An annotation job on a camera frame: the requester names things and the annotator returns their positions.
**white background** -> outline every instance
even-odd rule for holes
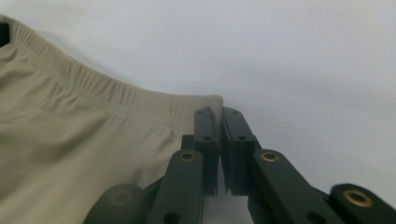
[[[396,207],[394,0],[1,0],[0,13],[138,87],[219,94],[311,185]],[[204,223],[252,223],[247,199],[220,191]]]

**elastic waistband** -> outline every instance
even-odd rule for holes
[[[61,52],[23,23],[0,15],[10,26],[10,44],[35,55],[43,69],[69,90],[82,94],[125,116],[138,115],[149,122],[174,129],[192,131],[195,110],[210,106],[219,121],[222,99],[217,95],[188,96],[147,91],[108,77]]]

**beige fabric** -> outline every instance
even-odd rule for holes
[[[0,48],[0,223],[82,223],[119,183],[164,174],[193,112],[218,96],[145,91],[64,55],[11,18]]]

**black object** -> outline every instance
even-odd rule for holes
[[[183,136],[182,150],[172,156],[162,180],[147,189],[120,185],[108,190],[84,223],[201,223],[203,196],[217,190],[221,140],[208,107],[196,111],[194,130]],[[221,136],[226,190],[248,196],[255,224],[396,223],[396,211],[367,189],[338,185],[329,196],[311,187],[285,156],[262,149],[237,110],[224,108]],[[134,200],[123,206],[109,203],[119,198],[114,190],[120,189],[131,191]]]
[[[9,25],[0,22],[0,48],[9,43]]]

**beige garment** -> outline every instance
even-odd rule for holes
[[[63,54],[6,16],[0,48],[0,223],[82,223],[107,188],[160,178],[193,112],[219,96],[146,91]]]

